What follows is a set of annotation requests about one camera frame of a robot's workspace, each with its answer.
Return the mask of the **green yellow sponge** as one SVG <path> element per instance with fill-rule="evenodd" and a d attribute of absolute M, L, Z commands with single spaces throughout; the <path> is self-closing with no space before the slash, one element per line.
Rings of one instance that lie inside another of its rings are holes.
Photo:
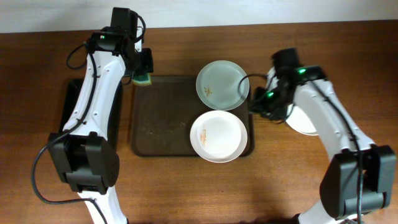
<path fill-rule="evenodd" d="M 134 75 L 132 83 L 137 86 L 147 86 L 152 84 L 150 73 L 144 73 L 140 75 Z"/>

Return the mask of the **white plate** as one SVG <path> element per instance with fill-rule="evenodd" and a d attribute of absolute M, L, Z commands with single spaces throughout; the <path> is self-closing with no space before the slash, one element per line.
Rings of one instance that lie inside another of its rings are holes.
<path fill-rule="evenodd" d="M 213 110 L 200 115 L 190 129 L 190 143 L 204 160 L 214 163 L 238 158 L 248 143 L 243 122 L 227 111 Z"/>
<path fill-rule="evenodd" d="M 296 105 L 287 107 L 287 117 L 285 122 L 296 132 L 308 136 L 317 136 L 317 130 L 304 111 Z"/>

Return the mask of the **pale grey plate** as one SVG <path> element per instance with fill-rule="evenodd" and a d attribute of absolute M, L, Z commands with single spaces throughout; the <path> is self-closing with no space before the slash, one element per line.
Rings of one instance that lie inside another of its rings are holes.
<path fill-rule="evenodd" d="M 229 111 L 248 98 L 250 84 L 246 72 L 236 63 L 217 60 L 205 65 L 196 79 L 199 99 L 214 110 Z"/>

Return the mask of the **white plate front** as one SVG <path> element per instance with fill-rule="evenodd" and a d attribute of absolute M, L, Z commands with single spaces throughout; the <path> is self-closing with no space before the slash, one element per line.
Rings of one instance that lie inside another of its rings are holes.
<path fill-rule="evenodd" d="M 227 111 L 213 110 L 200 115 L 190 129 L 190 143 L 204 160 L 214 163 L 238 158 L 248 143 L 243 122 Z"/>

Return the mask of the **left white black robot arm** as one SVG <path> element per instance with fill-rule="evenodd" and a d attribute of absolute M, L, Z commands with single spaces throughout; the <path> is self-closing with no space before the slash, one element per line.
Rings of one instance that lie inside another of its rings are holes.
<path fill-rule="evenodd" d="M 78 194 L 94 223 L 127 223 L 116 193 L 116 152 L 122 79 L 149 85 L 154 71 L 152 51 L 143 48 L 146 23 L 136 12 L 114 7 L 109 26 L 94 32 L 86 49 L 86 75 L 71 115 L 49 151 L 60 180 Z"/>

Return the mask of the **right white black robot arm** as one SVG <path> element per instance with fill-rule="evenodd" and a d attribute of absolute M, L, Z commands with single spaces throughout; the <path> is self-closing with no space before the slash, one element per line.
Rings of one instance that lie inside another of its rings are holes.
<path fill-rule="evenodd" d="M 286 121 L 301 109 L 330 159 L 320 200 L 293 223 L 361 223 L 363 215 L 388 207 L 397 162 L 391 147 L 378 146 L 358 128 L 320 66 L 302 65 L 294 48 L 276 52 L 272 62 L 267 85 L 256 88 L 249 111 Z"/>

